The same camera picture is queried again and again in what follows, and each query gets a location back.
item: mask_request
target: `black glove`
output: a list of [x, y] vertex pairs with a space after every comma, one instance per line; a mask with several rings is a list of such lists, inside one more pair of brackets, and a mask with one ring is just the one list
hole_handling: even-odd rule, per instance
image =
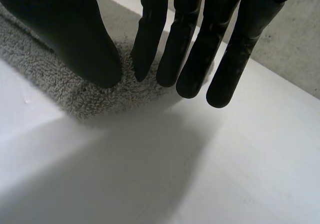
[[119, 54], [96, 0], [0, 0], [80, 77], [103, 88], [121, 80]]
[[[175, 21], [156, 75], [160, 85], [170, 87], [177, 82], [176, 90], [185, 98], [198, 94], [239, 1], [205, 0], [200, 33], [179, 76], [202, 0], [174, 0]], [[210, 105], [222, 108], [230, 102], [262, 31], [285, 1], [241, 0], [235, 29], [207, 92]], [[141, 0], [141, 3], [143, 16], [131, 53], [138, 81], [147, 76], [156, 55], [167, 18], [168, 0]]]

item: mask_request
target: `gray towel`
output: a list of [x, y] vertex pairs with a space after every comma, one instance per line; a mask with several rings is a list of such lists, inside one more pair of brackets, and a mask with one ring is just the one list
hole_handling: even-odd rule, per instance
[[172, 88], [165, 89], [157, 84], [157, 64], [151, 67], [142, 83], [134, 77], [130, 51], [140, 16], [111, 0], [98, 2], [106, 29], [123, 64], [122, 81], [112, 89], [99, 88], [73, 74], [34, 33], [0, 6], [0, 58], [77, 119], [120, 113], [143, 106], [172, 91]]

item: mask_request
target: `concrete floor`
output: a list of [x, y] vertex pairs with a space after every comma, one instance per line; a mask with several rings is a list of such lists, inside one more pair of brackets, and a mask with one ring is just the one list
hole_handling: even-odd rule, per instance
[[[169, 9], [174, 11], [174, 0]], [[224, 37], [228, 42], [235, 12]], [[289, 0], [265, 29], [252, 58], [320, 99], [320, 0]]]

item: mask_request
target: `finger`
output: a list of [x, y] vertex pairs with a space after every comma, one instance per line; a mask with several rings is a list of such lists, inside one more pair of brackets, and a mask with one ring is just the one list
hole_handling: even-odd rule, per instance
[[230, 102], [262, 31], [283, 5], [274, 0], [241, 0], [235, 29], [206, 95], [210, 105], [223, 108]]
[[102, 88], [121, 80], [119, 54], [96, 0], [0, 0], [74, 73]]
[[200, 32], [176, 84], [182, 97], [193, 98], [200, 91], [239, 1], [205, 0]]
[[195, 31], [202, 0], [174, 0], [175, 17], [160, 61], [156, 79], [164, 87], [173, 86]]
[[146, 78], [155, 59], [166, 24], [168, 0], [141, 0], [141, 4], [144, 10], [131, 52], [135, 77], [139, 82]]

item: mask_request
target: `white surface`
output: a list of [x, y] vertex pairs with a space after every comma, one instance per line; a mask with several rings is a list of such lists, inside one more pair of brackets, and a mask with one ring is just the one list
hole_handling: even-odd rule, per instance
[[320, 222], [320, 101], [252, 60], [224, 109], [207, 83], [95, 127], [0, 69], [1, 224]]

